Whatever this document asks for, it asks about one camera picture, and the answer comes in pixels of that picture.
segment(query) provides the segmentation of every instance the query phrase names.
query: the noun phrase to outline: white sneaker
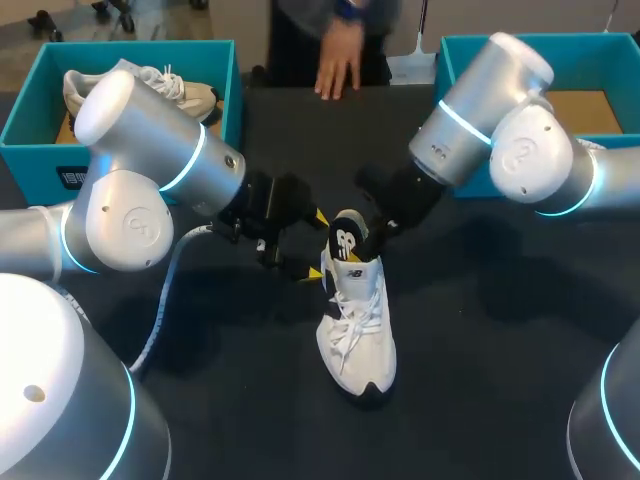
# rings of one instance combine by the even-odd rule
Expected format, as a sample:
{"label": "white sneaker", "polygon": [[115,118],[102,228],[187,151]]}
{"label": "white sneaker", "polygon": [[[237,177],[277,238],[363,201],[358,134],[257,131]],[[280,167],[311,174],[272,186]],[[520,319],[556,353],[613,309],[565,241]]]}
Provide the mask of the white sneaker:
{"label": "white sneaker", "polygon": [[367,235],[364,219],[354,210],[343,210],[331,223],[321,258],[329,304],[316,331],[329,373],[358,399],[380,397],[396,374],[382,261],[347,261]]}
{"label": "white sneaker", "polygon": [[115,67],[101,75],[84,75],[76,70],[64,74],[63,94],[69,114],[75,118],[89,92],[107,74],[115,70],[126,70],[140,78],[160,95],[176,103],[189,116],[204,121],[213,112],[218,101],[215,90],[204,83],[191,83],[171,73],[171,65],[164,73],[153,67],[139,67],[125,59],[120,59]]}

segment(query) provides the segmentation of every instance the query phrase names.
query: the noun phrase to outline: shoe lace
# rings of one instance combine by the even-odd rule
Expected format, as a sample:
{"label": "shoe lace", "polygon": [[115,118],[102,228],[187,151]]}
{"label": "shoe lace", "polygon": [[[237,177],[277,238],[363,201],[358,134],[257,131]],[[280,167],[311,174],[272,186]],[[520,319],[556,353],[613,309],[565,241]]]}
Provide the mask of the shoe lace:
{"label": "shoe lace", "polygon": [[340,320],[334,320],[329,330],[332,350],[340,355],[340,373],[351,351],[363,335],[378,333],[382,329],[382,308],[380,305],[381,280],[376,282],[375,293],[368,301],[348,300],[336,292],[331,301],[340,309]]}
{"label": "shoe lace", "polygon": [[151,88],[169,100],[184,98],[184,81],[181,76],[171,73],[171,65],[165,65],[164,73],[154,67],[142,67],[140,76]]}

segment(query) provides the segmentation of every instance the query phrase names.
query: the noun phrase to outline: shoe tongue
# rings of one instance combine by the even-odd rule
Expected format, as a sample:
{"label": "shoe tongue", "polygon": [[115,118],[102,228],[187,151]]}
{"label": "shoe tongue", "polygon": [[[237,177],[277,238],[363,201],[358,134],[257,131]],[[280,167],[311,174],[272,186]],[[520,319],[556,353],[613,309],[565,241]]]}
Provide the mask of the shoe tongue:
{"label": "shoe tongue", "polygon": [[347,300],[369,300],[376,289],[380,262],[343,262],[333,260],[336,271],[336,287]]}
{"label": "shoe tongue", "polygon": [[135,63],[131,63],[129,60],[121,58],[120,60],[118,60],[118,63],[116,63],[116,65],[111,69],[111,71],[115,72],[116,70],[125,70],[133,74],[134,77],[139,77],[141,68],[142,67],[139,67]]}

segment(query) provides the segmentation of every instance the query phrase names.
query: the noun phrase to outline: hand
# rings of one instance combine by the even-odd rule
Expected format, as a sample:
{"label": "hand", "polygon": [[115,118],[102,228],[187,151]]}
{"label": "hand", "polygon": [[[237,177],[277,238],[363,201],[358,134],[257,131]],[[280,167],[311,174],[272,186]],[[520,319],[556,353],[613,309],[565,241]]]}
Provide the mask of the hand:
{"label": "hand", "polygon": [[347,23],[339,18],[331,21],[322,39],[320,65],[316,79],[316,93],[328,100],[333,87],[333,98],[339,99],[351,69],[354,90],[360,88],[360,55],[364,43],[364,28],[360,22]]}

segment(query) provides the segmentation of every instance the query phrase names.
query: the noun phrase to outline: black table surface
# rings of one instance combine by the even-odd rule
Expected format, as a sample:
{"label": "black table surface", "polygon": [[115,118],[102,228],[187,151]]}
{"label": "black table surface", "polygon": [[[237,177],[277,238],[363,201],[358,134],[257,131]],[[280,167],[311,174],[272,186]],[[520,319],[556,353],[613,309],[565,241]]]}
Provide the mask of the black table surface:
{"label": "black table surface", "polygon": [[[367,160],[403,161],[431,95],[373,88],[323,102],[307,90],[248,91],[243,153],[304,177],[328,216],[370,213],[353,173]],[[0,96],[4,118],[14,98]],[[24,206],[0,168],[0,208]],[[176,238],[202,223],[173,215]],[[144,381],[171,428],[171,478],[572,478],[571,405],[640,311],[638,238],[633,222],[569,225],[503,200],[445,199],[384,258],[398,374],[389,402],[363,410],[320,358],[320,284],[264,271],[248,241],[199,237]],[[300,226],[284,246],[315,255],[324,241]],[[128,362],[166,267],[63,284]]]}

